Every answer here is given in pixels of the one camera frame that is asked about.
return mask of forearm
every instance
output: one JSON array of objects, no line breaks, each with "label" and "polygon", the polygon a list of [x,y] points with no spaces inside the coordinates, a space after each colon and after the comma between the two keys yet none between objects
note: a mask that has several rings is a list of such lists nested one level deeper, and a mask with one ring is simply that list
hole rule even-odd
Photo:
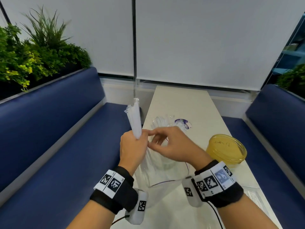
[{"label": "forearm", "polygon": [[276,225],[245,194],[235,203],[218,208],[226,229],[276,229]]},{"label": "forearm", "polygon": [[111,211],[90,200],[67,229],[108,229],[114,217],[115,214]]}]

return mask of yellow lid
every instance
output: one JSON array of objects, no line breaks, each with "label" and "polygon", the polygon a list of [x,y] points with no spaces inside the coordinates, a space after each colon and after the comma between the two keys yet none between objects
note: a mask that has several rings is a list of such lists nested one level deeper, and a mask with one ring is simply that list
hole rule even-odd
[{"label": "yellow lid", "polygon": [[225,135],[216,134],[209,140],[207,152],[217,160],[224,162],[240,163],[245,160],[247,156],[247,150],[241,142],[237,139]]}]

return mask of blue cushion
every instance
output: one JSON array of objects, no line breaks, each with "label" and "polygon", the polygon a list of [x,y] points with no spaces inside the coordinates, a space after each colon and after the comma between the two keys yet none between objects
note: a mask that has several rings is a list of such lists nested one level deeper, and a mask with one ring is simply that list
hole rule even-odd
[{"label": "blue cushion", "polygon": [[0,191],[104,96],[92,67],[0,104]]},{"label": "blue cushion", "polygon": [[242,119],[223,120],[232,136],[246,147],[246,161],[283,229],[303,228],[305,200]]},{"label": "blue cushion", "polygon": [[0,208],[0,228],[66,228],[120,159],[126,105],[106,103]]},{"label": "blue cushion", "polygon": [[269,84],[246,115],[305,183],[305,102]]}]

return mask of white roller blind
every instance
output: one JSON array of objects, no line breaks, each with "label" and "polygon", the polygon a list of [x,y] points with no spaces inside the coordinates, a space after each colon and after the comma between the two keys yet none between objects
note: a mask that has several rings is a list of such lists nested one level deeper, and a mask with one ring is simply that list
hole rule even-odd
[{"label": "white roller blind", "polygon": [[65,35],[89,52],[100,73],[133,76],[131,0],[1,0],[12,23],[29,25],[21,13],[58,9],[60,21],[72,20]]},{"label": "white roller blind", "polygon": [[136,0],[137,77],[259,90],[305,0]]}]

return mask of white table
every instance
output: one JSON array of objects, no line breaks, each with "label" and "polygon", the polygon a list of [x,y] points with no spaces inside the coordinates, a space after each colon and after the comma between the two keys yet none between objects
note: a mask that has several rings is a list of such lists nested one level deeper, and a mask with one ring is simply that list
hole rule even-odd
[{"label": "white table", "polygon": [[[186,132],[187,136],[203,149],[206,149],[212,135],[231,135],[207,91],[157,86],[143,128],[151,129],[153,119],[165,115],[188,120],[192,128]],[[235,169],[234,174],[240,185],[256,188],[269,217],[282,228],[246,161]],[[121,220],[111,228],[213,229],[220,228],[220,225],[215,213],[206,203],[201,208],[191,207],[180,185],[161,202],[146,210],[141,225],[135,226]]]}]

